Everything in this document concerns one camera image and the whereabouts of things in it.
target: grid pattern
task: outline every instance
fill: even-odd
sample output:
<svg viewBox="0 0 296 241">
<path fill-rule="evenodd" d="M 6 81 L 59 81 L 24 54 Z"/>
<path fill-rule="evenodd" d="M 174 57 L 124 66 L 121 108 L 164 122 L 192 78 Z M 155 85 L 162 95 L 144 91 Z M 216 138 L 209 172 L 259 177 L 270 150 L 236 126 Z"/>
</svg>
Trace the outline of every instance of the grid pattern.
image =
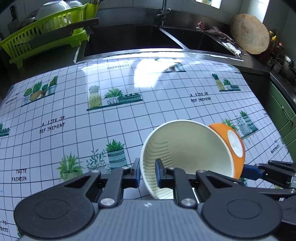
<svg viewBox="0 0 296 241">
<path fill-rule="evenodd" d="M 246 164 L 292 161 L 275 125 L 236 68 L 184 58 L 179 61 L 185 72 L 163 72 L 176 59 L 162 60 L 127 58 L 91 62 L 57 69 L 14 85 L 0 107 L 0 123 L 3 128 L 10 128 L 8 136 L 0 137 L 0 224 L 8 227 L 8 232 L 0 230 L 3 240 L 18 237 L 13 219 L 16 205 L 23 198 L 62 181 L 57 170 L 62 157 L 70 153 L 78 156 L 83 171 L 87 172 L 92 152 L 104 151 L 114 139 L 125 144 L 125 157 L 131 166 L 140 156 L 147 136 L 167 121 L 188 119 L 209 125 L 229 119 L 236 123 L 240 111 L 245 111 L 258 129 L 243 140 Z M 220 80 L 228 79 L 240 91 L 219 91 L 213 73 Z M 39 81 L 47 83 L 54 76 L 58 76 L 55 94 L 22 106 L 26 89 Z M 110 88 L 118 88 L 122 94 L 139 93 L 143 101 L 87 111 L 89 88 L 94 85 L 100 86 L 102 98 Z M 51 126 L 48 121 L 60 117 L 64 119 L 57 123 L 64 125 L 47 131 Z M 250 187 L 273 188 L 266 181 L 246 182 Z M 124 197 L 151 198 L 142 180 L 138 189 L 126 189 Z"/>
</svg>

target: dish rack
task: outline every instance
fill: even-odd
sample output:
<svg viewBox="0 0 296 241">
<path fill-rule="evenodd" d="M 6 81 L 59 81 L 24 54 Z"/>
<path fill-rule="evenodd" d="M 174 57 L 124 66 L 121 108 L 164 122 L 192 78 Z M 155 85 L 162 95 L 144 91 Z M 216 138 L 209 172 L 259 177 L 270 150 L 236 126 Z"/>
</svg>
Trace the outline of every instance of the dish rack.
<svg viewBox="0 0 296 241">
<path fill-rule="evenodd" d="M 70 44 L 71 47 L 78 47 L 81 45 L 82 41 L 89 40 L 89 36 L 83 28 L 74 29 L 70 33 L 70 36 L 62 37 L 45 44 L 39 44 L 39 46 L 36 44 L 36 41 L 43 38 L 44 42 L 44 39 L 46 39 L 52 31 L 57 32 L 58 29 L 66 27 L 69 24 L 94 18 L 98 8 L 99 6 L 97 4 L 85 4 L 52 14 L 11 34 L 0 42 L 0 46 L 10 56 L 9 63 L 15 63 L 18 68 L 23 66 L 22 61 L 24 59 L 49 49 L 68 44 Z"/>
</svg>

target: cleaver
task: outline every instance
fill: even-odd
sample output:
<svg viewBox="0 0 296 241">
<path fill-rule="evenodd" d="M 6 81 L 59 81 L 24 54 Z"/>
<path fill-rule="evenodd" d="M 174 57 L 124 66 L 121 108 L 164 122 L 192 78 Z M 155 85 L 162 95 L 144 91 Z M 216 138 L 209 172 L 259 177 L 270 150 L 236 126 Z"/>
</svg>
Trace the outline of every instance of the cleaver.
<svg viewBox="0 0 296 241">
<path fill-rule="evenodd" d="M 10 9 L 10 14 L 12 16 L 12 21 L 7 26 L 8 26 L 9 33 L 13 34 L 18 27 L 17 14 L 15 11 L 14 5 L 12 5 L 9 9 Z"/>
</svg>

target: cabinet handle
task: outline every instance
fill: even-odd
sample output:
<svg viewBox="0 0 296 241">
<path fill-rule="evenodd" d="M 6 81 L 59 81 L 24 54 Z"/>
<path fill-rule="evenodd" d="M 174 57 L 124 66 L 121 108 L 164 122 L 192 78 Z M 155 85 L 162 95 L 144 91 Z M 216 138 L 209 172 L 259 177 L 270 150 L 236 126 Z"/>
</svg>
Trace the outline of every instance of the cabinet handle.
<svg viewBox="0 0 296 241">
<path fill-rule="evenodd" d="M 285 108 L 282 106 L 281 107 L 282 108 L 282 110 L 283 110 L 283 112 L 285 113 L 285 115 L 287 116 L 287 118 L 289 119 L 289 121 L 292 123 L 292 125 L 294 124 L 294 122 L 291 120 L 291 118 L 288 116 L 288 114 L 287 114 L 287 112 L 286 112 L 286 110 L 285 110 Z"/>
</svg>

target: black sink basin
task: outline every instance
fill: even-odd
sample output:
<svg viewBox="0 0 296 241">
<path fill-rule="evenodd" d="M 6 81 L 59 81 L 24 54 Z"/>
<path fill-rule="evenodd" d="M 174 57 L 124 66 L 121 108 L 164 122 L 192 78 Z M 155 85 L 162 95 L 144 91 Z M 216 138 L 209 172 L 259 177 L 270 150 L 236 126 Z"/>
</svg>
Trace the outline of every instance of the black sink basin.
<svg viewBox="0 0 296 241">
<path fill-rule="evenodd" d="M 86 44 L 84 56 L 145 48 L 182 49 L 155 26 L 121 25 L 97 28 L 93 31 L 94 34 Z"/>
<path fill-rule="evenodd" d="M 210 36 L 193 30 L 178 28 L 164 28 L 187 48 L 192 50 L 208 51 L 235 56 L 231 51 Z"/>
</svg>

